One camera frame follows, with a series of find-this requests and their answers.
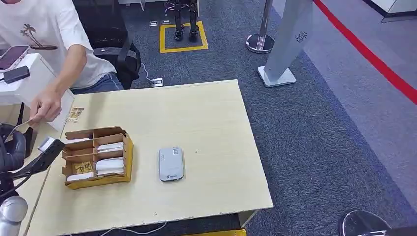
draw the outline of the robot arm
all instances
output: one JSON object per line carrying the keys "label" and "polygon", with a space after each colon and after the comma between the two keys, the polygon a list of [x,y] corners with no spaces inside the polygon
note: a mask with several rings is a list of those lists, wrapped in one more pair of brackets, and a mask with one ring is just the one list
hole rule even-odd
{"label": "robot arm", "polygon": [[[21,168],[25,161],[26,139],[22,133],[15,132],[13,140],[4,143],[12,130],[13,126],[0,124],[0,236],[17,236],[28,211],[28,204],[16,189],[33,174],[47,170],[65,146],[60,140],[54,139],[44,152]],[[21,178],[24,179],[14,186],[13,181]]]}

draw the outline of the sticker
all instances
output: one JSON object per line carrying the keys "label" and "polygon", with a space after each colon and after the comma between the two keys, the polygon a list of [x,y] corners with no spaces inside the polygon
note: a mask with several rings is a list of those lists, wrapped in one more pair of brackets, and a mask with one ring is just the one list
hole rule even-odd
{"label": "sticker", "polygon": [[73,169],[75,171],[74,174],[84,174],[87,172],[93,172],[94,170],[92,169],[92,164],[91,162],[81,162],[81,163],[74,163],[72,164]]}
{"label": "sticker", "polygon": [[66,120],[68,123],[77,123],[78,118],[80,117],[81,113],[83,112],[84,108],[81,107],[73,107],[69,112],[68,119]]}

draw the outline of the jeans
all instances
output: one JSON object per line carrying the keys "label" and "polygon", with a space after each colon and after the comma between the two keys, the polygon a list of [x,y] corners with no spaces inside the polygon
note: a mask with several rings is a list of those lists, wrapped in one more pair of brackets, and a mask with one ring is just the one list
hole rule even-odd
{"label": "jeans", "polygon": [[87,88],[74,88],[71,89],[72,93],[85,94],[85,93],[96,93],[96,92],[110,92],[110,91],[119,91],[124,90],[120,81],[118,80],[115,72],[110,72],[105,74],[100,78],[97,83]]}

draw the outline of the cable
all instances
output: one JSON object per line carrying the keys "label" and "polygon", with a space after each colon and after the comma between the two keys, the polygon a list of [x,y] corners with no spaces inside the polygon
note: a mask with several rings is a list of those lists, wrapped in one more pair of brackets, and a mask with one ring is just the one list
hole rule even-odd
{"label": "cable", "polygon": [[26,176],[26,178],[25,178],[24,180],[22,180],[22,182],[20,182],[18,185],[16,185],[16,187],[13,187],[13,188],[12,188],[12,189],[10,189],[9,191],[7,191],[7,192],[5,192],[5,193],[1,194],[1,195],[0,195],[0,198],[2,198],[2,197],[4,197],[4,196],[6,196],[7,194],[9,194],[9,193],[11,193],[11,192],[15,191],[16,189],[18,189],[20,186],[22,186],[22,184],[24,184],[26,181],[28,181],[28,180],[29,180],[29,178],[30,178],[31,176],[32,176],[32,174],[30,174],[30,175]]}
{"label": "cable", "polygon": [[110,232],[110,231],[112,231],[112,230],[114,230],[114,229],[124,230],[124,231],[129,231],[129,232],[135,233],[135,234],[137,234],[137,235],[147,235],[147,234],[150,234],[150,233],[156,232],[156,231],[158,231],[158,230],[160,230],[160,229],[164,228],[166,225],[167,225],[167,222],[165,222],[165,223],[164,223],[164,225],[162,225],[161,227],[159,227],[159,228],[157,228],[157,229],[154,229],[154,230],[151,230],[151,231],[148,231],[148,232],[143,232],[143,233],[136,232],[136,231],[133,231],[133,230],[124,229],[124,228],[113,227],[113,228],[109,229],[108,231],[104,232],[103,234],[101,234],[100,236],[104,236],[104,235],[106,235],[108,232]]}
{"label": "cable", "polygon": [[145,71],[145,73],[146,73],[146,79],[147,80],[149,80],[149,81],[152,81],[150,78],[148,78],[148,71],[146,70],[146,67],[145,67],[145,65],[143,64],[143,63],[141,63],[141,65],[144,67],[144,71]]}

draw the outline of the cardboard organizer box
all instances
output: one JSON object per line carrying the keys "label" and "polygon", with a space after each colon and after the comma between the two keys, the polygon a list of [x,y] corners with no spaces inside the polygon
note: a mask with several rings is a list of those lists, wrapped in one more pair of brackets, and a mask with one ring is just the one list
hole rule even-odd
{"label": "cardboard organizer box", "polygon": [[[86,188],[104,184],[130,182],[132,173],[133,142],[126,131],[120,127],[81,130],[65,133],[68,140],[88,140],[69,143],[62,151],[66,165],[62,168],[65,175],[65,185],[71,189]],[[123,150],[99,153],[100,145],[123,142]],[[100,160],[123,157],[123,173],[108,173],[97,175],[96,163]],[[75,181],[67,181],[70,175],[83,174],[93,171],[93,177]]]}

